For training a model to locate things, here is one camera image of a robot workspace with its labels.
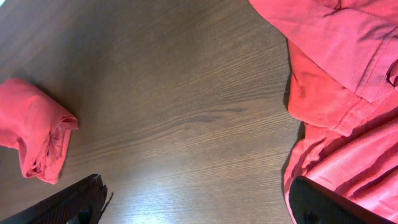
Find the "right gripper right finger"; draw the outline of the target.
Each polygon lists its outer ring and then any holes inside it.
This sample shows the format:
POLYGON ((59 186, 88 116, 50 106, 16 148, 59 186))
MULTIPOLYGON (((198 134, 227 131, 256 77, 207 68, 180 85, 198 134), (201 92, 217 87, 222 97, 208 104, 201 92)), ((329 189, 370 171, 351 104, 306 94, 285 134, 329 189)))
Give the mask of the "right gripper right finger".
POLYGON ((289 207, 296 224, 394 224, 304 176, 290 186, 289 207))

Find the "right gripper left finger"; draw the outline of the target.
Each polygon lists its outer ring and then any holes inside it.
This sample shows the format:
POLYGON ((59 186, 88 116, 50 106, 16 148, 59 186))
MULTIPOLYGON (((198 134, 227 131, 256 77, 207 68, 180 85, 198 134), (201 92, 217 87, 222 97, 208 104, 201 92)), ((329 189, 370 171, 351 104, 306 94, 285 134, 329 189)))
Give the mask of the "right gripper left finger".
POLYGON ((91 174, 1 224, 98 224, 112 199, 99 174, 91 174))

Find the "red printed soccer t-shirt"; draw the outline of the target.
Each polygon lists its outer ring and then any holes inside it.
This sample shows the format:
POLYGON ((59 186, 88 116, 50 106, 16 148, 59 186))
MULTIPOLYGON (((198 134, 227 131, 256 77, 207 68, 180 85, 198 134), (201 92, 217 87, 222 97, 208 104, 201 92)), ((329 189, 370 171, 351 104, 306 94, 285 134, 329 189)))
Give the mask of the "red printed soccer t-shirt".
POLYGON ((1 146, 19 151, 25 178, 56 184, 77 118, 36 86, 12 78, 1 84, 1 146))

